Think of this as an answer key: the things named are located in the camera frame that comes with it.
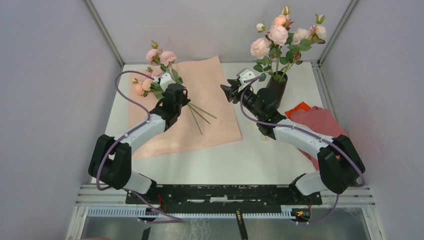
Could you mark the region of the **pink rose stem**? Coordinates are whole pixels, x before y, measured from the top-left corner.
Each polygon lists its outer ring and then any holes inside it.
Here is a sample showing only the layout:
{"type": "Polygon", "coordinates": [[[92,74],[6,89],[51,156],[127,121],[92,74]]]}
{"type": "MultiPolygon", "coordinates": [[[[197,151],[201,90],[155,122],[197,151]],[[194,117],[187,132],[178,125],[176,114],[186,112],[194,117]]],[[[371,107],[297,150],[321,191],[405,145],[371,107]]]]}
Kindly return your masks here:
{"type": "Polygon", "coordinates": [[[183,79],[174,69],[173,65],[177,61],[177,56],[174,52],[163,50],[156,41],[150,42],[151,49],[146,53],[145,58],[149,67],[147,71],[154,78],[160,77],[165,72],[169,72],[171,78],[177,83],[182,84],[183,79]]]}

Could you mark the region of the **pink paper bouquet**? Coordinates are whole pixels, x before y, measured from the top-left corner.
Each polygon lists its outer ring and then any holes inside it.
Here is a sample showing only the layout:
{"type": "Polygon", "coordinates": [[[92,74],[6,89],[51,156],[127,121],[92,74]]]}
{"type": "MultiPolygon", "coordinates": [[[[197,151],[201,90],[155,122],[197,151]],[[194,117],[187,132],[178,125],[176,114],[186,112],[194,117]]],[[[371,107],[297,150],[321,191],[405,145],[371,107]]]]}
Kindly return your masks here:
{"type": "Polygon", "coordinates": [[[177,122],[133,153],[134,159],[213,147],[242,139],[233,106],[220,85],[225,83],[218,56],[185,61],[174,69],[188,90],[194,110],[182,108],[177,122]]]}

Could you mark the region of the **white rose stem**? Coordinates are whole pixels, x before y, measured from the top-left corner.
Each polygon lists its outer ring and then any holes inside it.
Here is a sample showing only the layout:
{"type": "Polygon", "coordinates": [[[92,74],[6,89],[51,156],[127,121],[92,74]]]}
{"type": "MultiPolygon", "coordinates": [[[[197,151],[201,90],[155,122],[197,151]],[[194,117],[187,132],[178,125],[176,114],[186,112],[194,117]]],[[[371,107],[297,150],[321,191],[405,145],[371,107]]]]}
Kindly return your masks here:
{"type": "Polygon", "coordinates": [[[268,74],[275,82],[285,82],[283,66],[289,61],[283,54],[283,46],[288,39],[289,32],[282,24],[273,24],[267,29],[265,36],[250,46],[251,55],[257,58],[253,69],[268,74]]]}

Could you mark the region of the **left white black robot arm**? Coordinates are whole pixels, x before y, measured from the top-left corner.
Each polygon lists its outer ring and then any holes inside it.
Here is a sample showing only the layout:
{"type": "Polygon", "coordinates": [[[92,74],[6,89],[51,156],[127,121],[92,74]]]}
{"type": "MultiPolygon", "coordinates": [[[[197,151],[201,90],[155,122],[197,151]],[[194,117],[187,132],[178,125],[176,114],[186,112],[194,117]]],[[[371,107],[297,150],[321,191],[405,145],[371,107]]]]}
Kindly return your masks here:
{"type": "Polygon", "coordinates": [[[152,138],[166,132],[181,115],[182,108],[190,102],[187,89],[171,83],[164,97],[148,112],[146,119],[120,136],[101,135],[88,166],[88,174],[96,179],[96,184],[104,191],[108,188],[129,190],[138,193],[145,204],[157,198],[156,182],[132,170],[132,155],[152,138]]]}

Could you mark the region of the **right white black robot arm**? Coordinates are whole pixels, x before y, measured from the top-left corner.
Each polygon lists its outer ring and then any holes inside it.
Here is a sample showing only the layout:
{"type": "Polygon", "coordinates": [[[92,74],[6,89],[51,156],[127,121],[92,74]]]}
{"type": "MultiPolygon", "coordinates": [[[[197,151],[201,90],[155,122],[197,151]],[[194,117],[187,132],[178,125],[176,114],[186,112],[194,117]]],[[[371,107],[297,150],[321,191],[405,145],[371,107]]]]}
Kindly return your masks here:
{"type": "Polygon", "coordinates": [[[228,102],[239,104],[242,114],[256,123],[264,136],[288,143],[318,161],[319,169],[297,177],[289,189],[289,199],[302,204],[315,192],[329,190],[342,194],[349,187],[365,185],[365,166],[352,141],[346,135],[332,137],[317,133],[309,127],[295,123],[275,108],[276,93],[268,88],[257,92],[251,85],[258,80],[228,79],[220,85],[228,102]]]}

